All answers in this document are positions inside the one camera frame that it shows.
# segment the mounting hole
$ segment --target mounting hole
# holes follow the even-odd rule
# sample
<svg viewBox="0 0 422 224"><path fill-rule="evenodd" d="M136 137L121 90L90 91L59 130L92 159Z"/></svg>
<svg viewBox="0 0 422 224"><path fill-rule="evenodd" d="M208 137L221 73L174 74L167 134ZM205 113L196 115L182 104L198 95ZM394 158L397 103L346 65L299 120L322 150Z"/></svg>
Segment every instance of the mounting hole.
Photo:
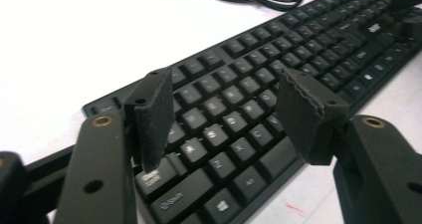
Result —
<svg viewBox="0 0 422 224"><path fill-rule="evenodd" d="M146 103L146 99L137 99L135 102L136 102L138 105L143 105L143 104L145 104L145 103Z"/></svg>
<svg viewBox="0 0 422 224"><path fill-rule="evenodd" d="M92 193L98 192L100 189L102 189L103 186L104 184L102 181L94 180L94 181L89 182L87 185L85 185L84 191L88 194L92 194Z"/></svg>
<svg viewBox="0 0 422 224"><path fill-rule="evenodd" d="M366 123L366 125L369 125L371 127L375 127L375 128L385 128L385 122L383 122L382 120L378 119L378 118L374 118L374 117L365 117L362 119L362 121L364 123Z"/></svg>
<svg viewBox="0 0 422 224"><path fill-rule="evenodd" d="M417 192L419 194L422 194L422 185L414 182L407 183L407 186L410 188L410 190Z"/></svg>
<svg viewBox="0 0 422 224"><path fill-rule="evenodd" d="M111 116L99 116L93 120L93 126L107 126L112 122Z"/></svg>

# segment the white desk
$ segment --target white desk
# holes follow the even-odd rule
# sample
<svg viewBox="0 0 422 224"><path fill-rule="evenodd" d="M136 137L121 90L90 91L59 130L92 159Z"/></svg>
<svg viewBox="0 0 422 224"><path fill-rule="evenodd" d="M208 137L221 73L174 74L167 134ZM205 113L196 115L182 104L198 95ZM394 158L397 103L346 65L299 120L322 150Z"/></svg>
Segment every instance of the white desk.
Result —
<svg viewBox="0 0 422 224"><path fill-rule="evenodd" d="M216 0L0 0L0 150L28 164L72 145L82 105L279 14ZM421 57L361 111L419 152ZM252 222L341 223L331 167L307 167Z"/></svg>

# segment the black keyboard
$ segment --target black keyboard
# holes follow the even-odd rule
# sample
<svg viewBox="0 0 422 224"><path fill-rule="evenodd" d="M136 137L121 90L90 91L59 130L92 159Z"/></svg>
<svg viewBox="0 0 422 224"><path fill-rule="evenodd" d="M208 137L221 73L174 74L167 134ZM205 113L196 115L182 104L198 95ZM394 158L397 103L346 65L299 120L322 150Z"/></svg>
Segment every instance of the black keyboard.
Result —
<svg viewBox="0 0 422 224"><path fill-rule="evenodd" d="M316 0L174 65L165 157L135 175L147 223L243 223L300 170L274 112L283 66L360 109L422 46L391 0ZM137 82L84 106L117 112Z"/></svg>

